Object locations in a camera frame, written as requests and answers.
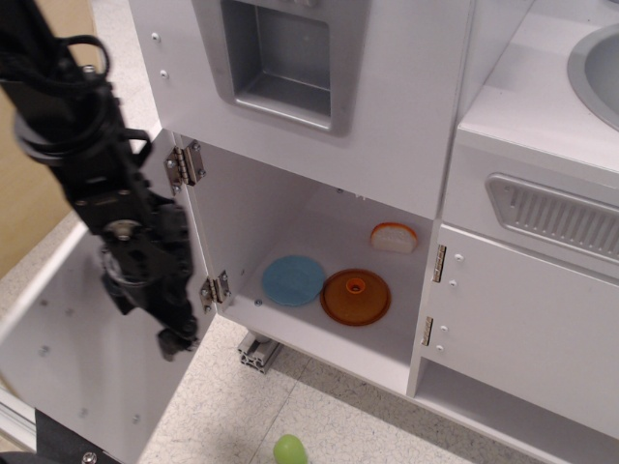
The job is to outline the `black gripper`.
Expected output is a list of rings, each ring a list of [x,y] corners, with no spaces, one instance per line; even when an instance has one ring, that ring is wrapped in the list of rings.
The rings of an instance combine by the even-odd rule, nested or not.
[[[192,261],[181,260],[163,264],[154,276],[135,279],[123,275],[115,260],[103,261],[103,286],[121,313],[141,308],[163,326],[157,340],[167,362],[173,362],[179,353],[192,352],[199,344],[198,323],[187,291],[192,271]]]

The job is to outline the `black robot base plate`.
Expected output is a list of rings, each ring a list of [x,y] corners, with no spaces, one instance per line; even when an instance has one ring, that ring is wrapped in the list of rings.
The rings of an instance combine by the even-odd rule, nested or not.
[[[104,449],[39,410],[35,410],[35,425],[36,450],[2,451],[2,464],[120,463]]]

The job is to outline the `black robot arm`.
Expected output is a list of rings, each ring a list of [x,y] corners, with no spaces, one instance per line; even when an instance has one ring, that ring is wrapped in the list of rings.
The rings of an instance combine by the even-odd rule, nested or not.
[[[1,5],[1,88],[15,107],[15,138],[45,165],[67,201],[102,240],[103,285],[118,309],[140,308],[161,324],[172,361],[197,341],[187,286],[192,276],[184,209],[142,174],[152,142],[129,129],[108,69],[77,63],[73,48],[101,48],[91,35],[58,37],[33,1]]]

